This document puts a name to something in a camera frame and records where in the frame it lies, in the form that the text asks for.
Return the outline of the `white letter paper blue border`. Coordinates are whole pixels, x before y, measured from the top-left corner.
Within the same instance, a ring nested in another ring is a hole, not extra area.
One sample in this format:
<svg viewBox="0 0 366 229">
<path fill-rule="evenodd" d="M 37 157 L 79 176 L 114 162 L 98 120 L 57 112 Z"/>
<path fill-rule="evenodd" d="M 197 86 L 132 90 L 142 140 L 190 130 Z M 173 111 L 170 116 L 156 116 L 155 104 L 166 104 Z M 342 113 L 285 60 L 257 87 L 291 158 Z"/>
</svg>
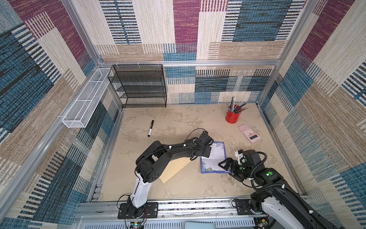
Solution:
<svg viewBox="0 0 366 229">
<path fill-rule="evenodd" d="M 216 173 L 228 174 L 218 164 L 226 159 L 226 147 L 224 142 L 214 142 L 211 145 L 211 153 L 209 157 L 201 157 L 201 174 Z"/>
</svg>

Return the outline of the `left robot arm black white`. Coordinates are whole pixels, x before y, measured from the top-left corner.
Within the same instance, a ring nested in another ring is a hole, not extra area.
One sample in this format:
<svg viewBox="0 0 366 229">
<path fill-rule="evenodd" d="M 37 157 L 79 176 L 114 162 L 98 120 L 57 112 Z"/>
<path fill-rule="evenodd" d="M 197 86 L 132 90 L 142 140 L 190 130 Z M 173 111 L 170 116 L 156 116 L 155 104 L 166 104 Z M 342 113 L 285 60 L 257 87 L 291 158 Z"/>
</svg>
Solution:
<svg viewBox="0 0 366 229">
<path fill-rule="evenodd" d="M 171 161 L 183 157 L 191 161 L 201 156 L 208 158 L 213 143 L 214 140 L 207 131 L 203 131 L 199 137 L 186 139 L 179 144 L 165 145 L 154 141 L 136 160 L 136 183 L 127 199 L 126 214 L 139 218 L 146 212 L 145 206 L 151 185 L 163 174 Z"/>
</svg>

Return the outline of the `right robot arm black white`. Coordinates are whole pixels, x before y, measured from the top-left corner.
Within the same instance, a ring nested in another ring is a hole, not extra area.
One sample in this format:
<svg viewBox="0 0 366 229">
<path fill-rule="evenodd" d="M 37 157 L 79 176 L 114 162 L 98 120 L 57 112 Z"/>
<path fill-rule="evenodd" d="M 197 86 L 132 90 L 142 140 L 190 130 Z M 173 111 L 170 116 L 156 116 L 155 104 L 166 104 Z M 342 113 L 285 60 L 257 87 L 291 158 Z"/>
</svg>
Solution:
<svg viewBox="0 0 366 229">
<path fill-rule="evenodd" d="M 249 180 L 254 192 L 248 201 L 253 214 L 267 214 L 286 229 L 335 229 L 311 207 L 282 175 L 267 168 L 267 154 L 255 150 L 239 150 L 238 160 L 228 157 L 218 166 L 239 182 Z"/>
</svg>

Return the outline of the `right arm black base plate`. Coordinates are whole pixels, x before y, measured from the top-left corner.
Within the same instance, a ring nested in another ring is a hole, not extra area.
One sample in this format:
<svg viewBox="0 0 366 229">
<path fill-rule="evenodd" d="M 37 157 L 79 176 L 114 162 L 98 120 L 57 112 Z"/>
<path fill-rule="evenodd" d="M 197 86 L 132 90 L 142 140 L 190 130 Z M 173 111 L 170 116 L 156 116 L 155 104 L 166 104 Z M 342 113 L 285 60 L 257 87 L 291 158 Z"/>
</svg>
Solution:
<svg viewBox="0 0 366 229">
<path fill-rule="evenodd" d="M 243 215 L 255 215 L 255 213 L 251 210 L 251 206 L 249 204 L 249 199 L 238 199 L 235 198 L 232 201 L 234 208 L 236 208 L 237 214 L 240 216 Z"/>
</svg>

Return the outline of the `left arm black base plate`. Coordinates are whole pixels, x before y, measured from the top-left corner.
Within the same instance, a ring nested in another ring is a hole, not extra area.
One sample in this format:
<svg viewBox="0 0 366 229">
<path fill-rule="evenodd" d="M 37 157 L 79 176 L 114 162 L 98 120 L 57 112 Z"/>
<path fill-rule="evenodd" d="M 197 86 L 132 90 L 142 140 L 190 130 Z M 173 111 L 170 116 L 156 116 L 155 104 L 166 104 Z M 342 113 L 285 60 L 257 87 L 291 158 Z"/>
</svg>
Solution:
<svg viewBox="0 0 366 229">
<path fill-rule="evenodd" d="M 155 219 L 158 215 L 158 202 L 147 202 L 136 208 L 132 203 L 121 203 L 119 206 L 118 219 Z"/>
</svg>

